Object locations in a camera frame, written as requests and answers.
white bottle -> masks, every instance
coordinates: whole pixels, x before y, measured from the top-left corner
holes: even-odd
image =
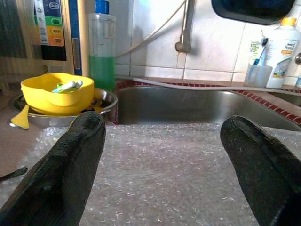
[[[286,17],[277,29],[266,34],[269,42],[263,65],[273,67],[266,88],[281,88],[285,81],[285,72],[300,40],[300,32],[295,29],[296,21],[296,18]]]

yellow scoop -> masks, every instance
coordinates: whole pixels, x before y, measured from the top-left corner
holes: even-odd
[[[29,110],[29,106],[25,105],[23,110],[18,115],[16,115],[14,118],[8,121],[8,124],[12,127],[28,130],[29,129],[28,110]]]

toothbrush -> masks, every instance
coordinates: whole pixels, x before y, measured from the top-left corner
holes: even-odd
[[[260,59],[261,59],[261,57],[262,57],[262,55],[263,55],[263,52],[265,51],[265,49],[266,49],[266,47],[267,47],[268,41],[269,41],[268,38],[265,38],[265,39],[262,40],[262,43],[261,43],[261,45],[262,45],[262,47],[263,47],[263,48],[262,48],[262,51],[261,51],[261,53],[260,53],[260,55],[259,55],[259,58],[257,58],[257,59],[254,61],[254,64],[253,64],[253,65],[258,65],[258,63],[259,63],[259,61],[260,61]]]
[[[78,80],[77,82],[70,81],[70,82],[68,82],[66,84],[58,84],[57,88],[54,89],[52,92],[53,93],[71,92],[71,91],[78,90],[82,85],[83,85],[82,80]]]

sink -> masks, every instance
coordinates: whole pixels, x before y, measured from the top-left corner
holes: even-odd
[[[301,97],[289,95],[289,94],[283,94],[283,93],[270,93],[270,94],[301,107]]]
[[[128,87],[119,91],[119,124],[223,123],[241,115],[261,126],[301,131],[301,127],[239,93]]]

metal bowl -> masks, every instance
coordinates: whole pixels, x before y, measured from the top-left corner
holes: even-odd
[[[95,88],[94,99],[99,103],[100,107],[103,109],[99,114],[105,115],[110,112],[111,109],[117,104],[117,96],[109,91]],[[26,102],[23,95],[18,95],[13,98],[10,102],[10,106],[20,112]],[[66,127],[77,117],[74,116],[53,116],[53,115],[43,115],[30,109],[28,112],[28,122],[37,125],[42,128],[46,127]]]

